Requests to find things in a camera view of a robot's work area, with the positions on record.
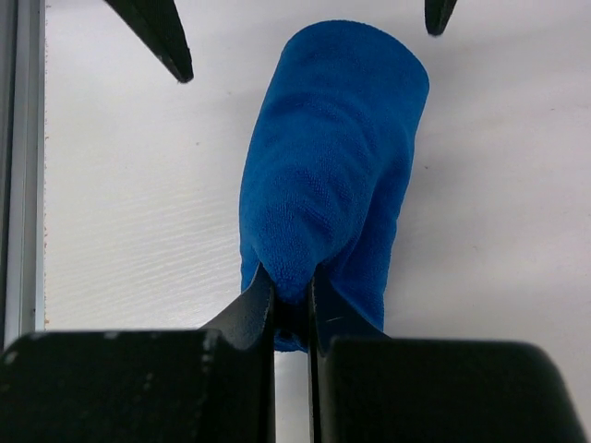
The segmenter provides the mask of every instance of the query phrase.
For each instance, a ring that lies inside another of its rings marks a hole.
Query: black metal claw
[[[561,376],[518,342],[391,339],[318,269],[308,289],[313,443],[584,443]]]
[[[433,37],[441,35],[447,27],[457,0],[425,0],[425,26]]]
[[[174,0],[105,0],[181,83],[193,79],[191,52]]]
[[[0,441],[272,443],[272,281],[202,329],[41,332],[0,354]]]

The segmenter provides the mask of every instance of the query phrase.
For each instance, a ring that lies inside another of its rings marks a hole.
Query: white table
[[[48,0],[48,329],[194,328],[238,294],[237,198],[285,42],[366,21],[430,75],[393,249],[387,332],[530,341],[591,428],[591,5],[460,1],[442,38],[415,0],[177,0],[176,84],[103,2]],[[308,439],[303,354],[279,355],[278,441]]]

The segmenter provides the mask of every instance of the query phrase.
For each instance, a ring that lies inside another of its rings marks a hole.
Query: textured white surface
[[[177,0],[180,86],[96,0],[48,0],[49,329],[186,328],[237,295],[237,197],[285,42],[325,18],[389,31],[431,78],[393,251],[387,331],[516,339],[591,426],[591,8],[416,0]],[[308,440],[304,355],[277,359],[278,441]]]

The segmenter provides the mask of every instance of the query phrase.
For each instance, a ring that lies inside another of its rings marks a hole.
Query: folded towel
[[[322,22],[287,43],[242,180],[243,290],[261,262],[295,316],[322,264],[334,288],[383,328],[396,220],[427,95],[421,63],[368,25]],[[275,349],[305,350],[290,332],[276,335]]]

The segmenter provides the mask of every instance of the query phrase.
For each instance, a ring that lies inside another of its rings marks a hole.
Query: metal rail
[[[2,343],[42,325],[44,0],[1,2]]]

